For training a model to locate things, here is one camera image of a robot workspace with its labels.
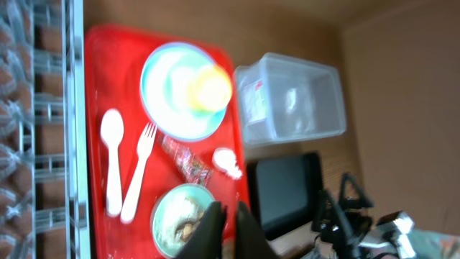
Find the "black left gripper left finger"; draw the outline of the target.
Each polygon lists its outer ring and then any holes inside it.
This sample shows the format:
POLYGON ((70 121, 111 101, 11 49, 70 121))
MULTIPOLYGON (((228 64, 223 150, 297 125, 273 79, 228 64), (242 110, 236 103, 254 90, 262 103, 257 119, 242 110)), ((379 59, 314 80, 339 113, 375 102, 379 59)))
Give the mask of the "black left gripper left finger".
POLYGON ((221 259, 226 215, 227 206, 222 206, 220 201, 213 201, 175 259, 221 259))

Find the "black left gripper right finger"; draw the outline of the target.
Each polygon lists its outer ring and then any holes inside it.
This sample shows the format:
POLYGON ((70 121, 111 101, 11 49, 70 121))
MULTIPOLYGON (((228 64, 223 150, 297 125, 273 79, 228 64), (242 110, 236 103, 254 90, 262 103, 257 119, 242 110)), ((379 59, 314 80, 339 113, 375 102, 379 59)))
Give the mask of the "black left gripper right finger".
POLYGON ((236 211, 236 259, 278 259, 248 206, 239 201, 236 211))

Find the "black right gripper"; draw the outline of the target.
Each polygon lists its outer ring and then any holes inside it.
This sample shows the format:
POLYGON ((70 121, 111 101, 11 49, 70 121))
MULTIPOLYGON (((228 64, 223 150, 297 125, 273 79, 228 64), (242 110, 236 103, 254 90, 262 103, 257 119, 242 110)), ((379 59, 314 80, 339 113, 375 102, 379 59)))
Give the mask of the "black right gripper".
POLYGON ((359 212, 342 209, 368 209, 374 202, 366 195, 355 177, 344 173, 341 178, 339 204, 329 191, 319 192, 318 208, 314 213, 311 230, 322 242, 332 244, 337 258, 367 258, 368 252, 359 246, 371 230, 372 218, 359 212))

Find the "green bowl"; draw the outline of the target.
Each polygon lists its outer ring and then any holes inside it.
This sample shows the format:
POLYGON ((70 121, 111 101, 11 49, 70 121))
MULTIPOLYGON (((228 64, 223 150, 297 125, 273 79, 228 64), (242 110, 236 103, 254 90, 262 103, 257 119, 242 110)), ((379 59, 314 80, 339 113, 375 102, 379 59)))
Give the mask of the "green bowl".
POLYGON ((175 238, 175 225, 186 197, 194 198, 205 211, 215 201, 207 188, 192 183, 179 185, 160 198, 152 210, 151 228, 155 247, 166 258, 175 257, 186 243, 175 238))

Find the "white plastic spoon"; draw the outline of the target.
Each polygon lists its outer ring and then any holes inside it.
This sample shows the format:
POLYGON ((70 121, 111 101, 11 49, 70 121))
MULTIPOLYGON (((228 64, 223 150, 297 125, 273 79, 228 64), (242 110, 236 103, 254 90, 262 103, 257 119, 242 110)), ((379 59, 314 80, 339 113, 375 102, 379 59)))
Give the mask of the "white plastic spoon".
POLYGON ((101 120, 100 136, 108 149, 106 211, 110 217, 121 213, 122 191, 119 168, 119 145, 124 136, 124 123, 117 109, 109 109, 101 120))

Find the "yellow plastic cup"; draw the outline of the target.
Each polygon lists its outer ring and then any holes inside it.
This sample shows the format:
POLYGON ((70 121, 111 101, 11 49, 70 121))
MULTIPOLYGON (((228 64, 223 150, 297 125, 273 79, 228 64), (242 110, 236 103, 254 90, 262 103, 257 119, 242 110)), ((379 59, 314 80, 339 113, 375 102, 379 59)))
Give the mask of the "yellow plastic cup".
POLYGON ((219 65, 206 65, 188 84, 188 105, 195 111, 216 113, 227 107, 232 94, 227 72, 219 65))

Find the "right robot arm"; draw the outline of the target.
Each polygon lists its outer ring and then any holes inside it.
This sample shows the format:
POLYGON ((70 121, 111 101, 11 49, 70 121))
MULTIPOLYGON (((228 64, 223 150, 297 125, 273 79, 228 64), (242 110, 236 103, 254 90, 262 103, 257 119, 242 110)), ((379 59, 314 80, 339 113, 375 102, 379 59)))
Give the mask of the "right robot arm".
POLYGON ((311 229, 332 245, 335 258, 458 258, 459 237, 418 230, 404 211, 380 217, 367 214, 374 202, 345 173, 337 199, 329 191, 318 195, 311 229))

